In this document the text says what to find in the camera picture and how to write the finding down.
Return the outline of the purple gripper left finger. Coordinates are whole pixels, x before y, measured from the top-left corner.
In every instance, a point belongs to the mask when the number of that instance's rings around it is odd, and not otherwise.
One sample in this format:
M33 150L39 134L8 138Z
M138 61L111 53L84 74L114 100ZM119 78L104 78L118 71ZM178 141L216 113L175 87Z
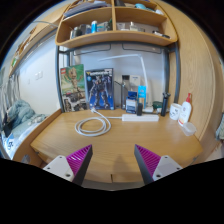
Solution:
M74 174L73 182L76 185L82 185L92 155L92 145L88 145L66 157L66 160Z

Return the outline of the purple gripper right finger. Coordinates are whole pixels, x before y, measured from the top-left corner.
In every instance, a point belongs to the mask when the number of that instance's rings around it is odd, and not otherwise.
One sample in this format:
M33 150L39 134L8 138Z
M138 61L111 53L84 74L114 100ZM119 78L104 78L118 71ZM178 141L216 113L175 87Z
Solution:
M161 157L139 145L135 145L134 155L137 160L144 184L147 185L152 183L153 174Z

